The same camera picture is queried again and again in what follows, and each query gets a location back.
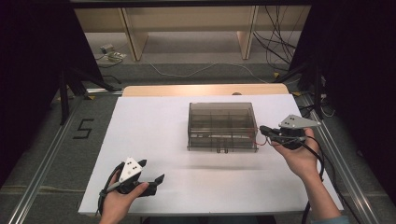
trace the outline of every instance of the printed number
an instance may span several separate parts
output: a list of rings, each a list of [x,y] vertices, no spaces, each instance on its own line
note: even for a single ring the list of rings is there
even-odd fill
[[[82,119],[82,120],[81,120],[81,123],[80,123],[79,126],[78,126],[78,131],[86,131],[87,134],[86,134],[85,136],[75,136],[75,137],[73,137],[73,139],[86,139],[86,138],[89,138],[89,137],[90,137],[90,133],[91,133],[91,131],[92,131],[92,128],[82,128],[82,124],[83,124],[85,121],[93,121],[93,119]]]

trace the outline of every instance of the human hand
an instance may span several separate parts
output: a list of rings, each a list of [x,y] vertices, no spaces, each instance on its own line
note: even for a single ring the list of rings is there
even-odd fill
[[[109,186],[116,182],[116,172],[111,178]],[[142,194],[149,183],[144,182],[138,185],[134,190],[128,194],[120,194],[116,190],[109,192],[105,198],[103,205],[101,224],[119,223],[128,213],[132,202]]]
[[[306,136],[314,137],[312,129],[306,128],[304,131]],[[318,143],[315,140],[307,137],[305,144],[318,153]],[[285,158],[289,168],[302,180],[309,176],[318,176],[317,158],[305,147],[290,150],[277,142],[272,142],[272,145]]]

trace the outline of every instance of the white paper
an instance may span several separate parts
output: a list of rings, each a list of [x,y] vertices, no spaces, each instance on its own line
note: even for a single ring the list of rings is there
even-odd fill
[[[272,147],[257,153],[188,151],[190,103],[251,102],[257,125],[277,128],[289,114],[300,115],[288,94],[121,97],[79,208],[97,210],[99,191],[127,157],[148,160],[140,181],[165,174],[155,196],[138,198],[130,213],[140,216],[273,214],[304,211],[301,180]],[[256,142],[264,143],[258,133]],[[327,174],[324,184],[342,209]]]

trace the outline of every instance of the black backdrop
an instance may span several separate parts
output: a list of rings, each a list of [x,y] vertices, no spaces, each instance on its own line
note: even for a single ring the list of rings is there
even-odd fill
[[[337,115],[396,204],[396,3],[321,0],[314,7],[290,68],[316,59]],[[302,89],[315,71],[304,71]]]
[[[31,145],[60,73],[73,66],[103,80],[74,10],[59,6],[0,3],[0,186]]]

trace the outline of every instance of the clear plastic box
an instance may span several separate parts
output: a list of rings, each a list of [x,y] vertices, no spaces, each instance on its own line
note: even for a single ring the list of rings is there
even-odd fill
[[[251,103],[190,103],[188,150],[257,152]]]

